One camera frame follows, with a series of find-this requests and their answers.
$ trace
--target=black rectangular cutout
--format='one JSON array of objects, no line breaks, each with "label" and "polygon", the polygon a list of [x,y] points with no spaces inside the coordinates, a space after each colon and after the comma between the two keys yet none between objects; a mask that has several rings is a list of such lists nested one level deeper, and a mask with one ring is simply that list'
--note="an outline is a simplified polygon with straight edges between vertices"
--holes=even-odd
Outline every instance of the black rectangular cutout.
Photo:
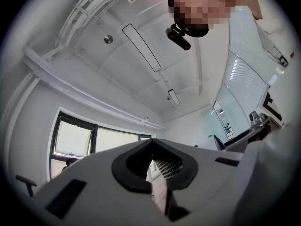
[{"label": "black rectangular cutout", "polygon": [[63,219],[86,184],[86,182],[80,180],[72,180],[46,209],[58,218]]},{"label": "black rectangular cutout", "polygon": [[229,166],[233,166],[233,167],[237,167],[239,164],[239,161],[231,160],[231,159],[227,159],[227,158],[223,158],[223,157],[216,158],[215,161],[222,163],[222,164],[229,165]]}]

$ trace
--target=webcam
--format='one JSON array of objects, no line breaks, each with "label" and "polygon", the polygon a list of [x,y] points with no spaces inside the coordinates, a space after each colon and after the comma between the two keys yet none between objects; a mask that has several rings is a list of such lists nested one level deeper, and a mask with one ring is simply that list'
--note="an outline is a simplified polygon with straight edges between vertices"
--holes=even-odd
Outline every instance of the webcam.
[{"label": "webcam", "polygon": [[191,48],[191,45],[188,43],[188,41],[183,38],[185,33],[181,29],[177,28],[175,24],[166,29],[166,35],[172,42],[179,45],[182,49],[189,50]]}]

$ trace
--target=black window frame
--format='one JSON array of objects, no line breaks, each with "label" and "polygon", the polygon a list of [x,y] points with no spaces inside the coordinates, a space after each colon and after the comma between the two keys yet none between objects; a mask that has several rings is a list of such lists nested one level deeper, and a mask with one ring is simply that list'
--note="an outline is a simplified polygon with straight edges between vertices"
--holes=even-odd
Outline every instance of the black window frame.
[{"label": "black window frame", "polygon": [[97,124],[92,124],[90,122],[80,120],[78,118],[67,115],[64,112],[60,111],[59,114],[58,114],[58,117],[56,119],[56,122],[55,122],[55,128],[53,130],[52,139],[51,139],[50,156],[49,156],[50,179],[52,179],[52,177],[51,177],[51,159],[54,159],[54,160],[57,160],[57,161],[67,161],[70,158],[70,157],[65,157],[65,156],[60,156],[60,155],[54,154],[55,144],[56,144],[56,140],[57,140],[57,134],[58,134],[58,130],[59,130],[59,126],[60,126],[61,121],[64,121],[68,124],[78,126],[78,127],[81,127],[81,128],[88,129],[88,130],[92,131],[91,132],[90,154],[95,153],[95,151],[96,151],[96,140],[97,140],[98,128],[111,130],[111,131],[115,131],[115,132],[120,132],[120,133],[137,135],[138,136],[138,141],[141,141],[141,138],[152,139],[151,135],[132,133],[132,132],[127,132],[127,131],[116,130],[116,129],[111,129],[111,128],[99,126]]}]

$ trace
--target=ceiling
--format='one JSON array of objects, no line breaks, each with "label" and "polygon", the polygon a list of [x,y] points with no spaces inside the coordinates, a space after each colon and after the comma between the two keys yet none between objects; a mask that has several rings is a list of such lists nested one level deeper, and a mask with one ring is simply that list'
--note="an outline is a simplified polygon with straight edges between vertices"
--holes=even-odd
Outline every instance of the ceiling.
[{"label": "ceiling", "polygon": [[[191,49],[185,51],[166,36],[166,28],[172,23],[167,0],[118,0],[94,23],[79,28],[69,47],[100,75],[110,78],[162,116],[163,121],[169,121],[212,104],[222,81],[229,44],[229,25],[222,24],[204,38],[185,36],[191,44]],[[153,71],[122,32],[128,24],[148,45],[162,68],[160,71]],[[112,44],[104,42],[108,34],[114,39]],[[167,100],[170,89],[175,91],[180,105]]]}]

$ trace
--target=rectangular light fixture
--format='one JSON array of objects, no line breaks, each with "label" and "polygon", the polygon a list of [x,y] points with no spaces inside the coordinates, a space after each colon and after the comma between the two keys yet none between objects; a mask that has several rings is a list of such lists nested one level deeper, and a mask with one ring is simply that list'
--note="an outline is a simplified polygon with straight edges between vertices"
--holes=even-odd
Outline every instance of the rectangular light fixture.
[{"label": "rectangular light fixture", "polygon": [[178,100],[178,97],[177,97],[177,95],[175,94],[174,90],[171,89],[171,90],[168,91],[168,93],[169,93],[170,97],[173,99],[175,105],[179,105],[179,104],[180,104],[180,101]]},{"label": "rectangular light fixture", "polygon": [[137,32],[137,30],[133,27],[133,25],[128,24],[122,29],[123,33],[131,40],[131,42],[136,46],[145,60],[149,63],[154,72],[158,72],[161,70],[161,66],[157,61],[156,57],[147,46],[143,38]]}]

